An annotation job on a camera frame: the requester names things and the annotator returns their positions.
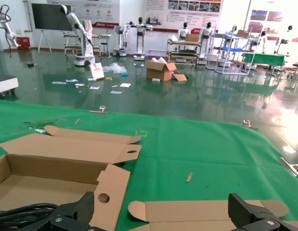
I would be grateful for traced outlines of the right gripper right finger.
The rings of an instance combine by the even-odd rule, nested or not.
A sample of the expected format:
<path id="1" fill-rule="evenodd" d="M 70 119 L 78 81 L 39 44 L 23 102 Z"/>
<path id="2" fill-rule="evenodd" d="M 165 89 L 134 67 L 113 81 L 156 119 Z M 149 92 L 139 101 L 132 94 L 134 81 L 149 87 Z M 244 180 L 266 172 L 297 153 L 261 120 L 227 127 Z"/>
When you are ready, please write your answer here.
<path id="1" fill-rule="evenodd" d="M 245 202 L 238 194 L 228 196 L 228 216 L 236 231 L 298 231 L 265 207 Z"/>

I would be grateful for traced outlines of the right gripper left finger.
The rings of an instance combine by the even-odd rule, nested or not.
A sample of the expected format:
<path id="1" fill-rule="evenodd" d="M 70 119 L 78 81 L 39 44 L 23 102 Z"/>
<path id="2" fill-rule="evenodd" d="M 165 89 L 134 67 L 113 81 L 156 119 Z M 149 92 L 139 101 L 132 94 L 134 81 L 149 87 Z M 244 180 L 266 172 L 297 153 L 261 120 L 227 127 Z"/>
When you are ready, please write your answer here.
<path id="1" fill-rule="evenodd" d="M 94 193 L 86 192 L 74 203 L 60 205 L 41 221 L 26 226 L 27 231 L 96 231 L 89 223 L 94 214 Z"/>

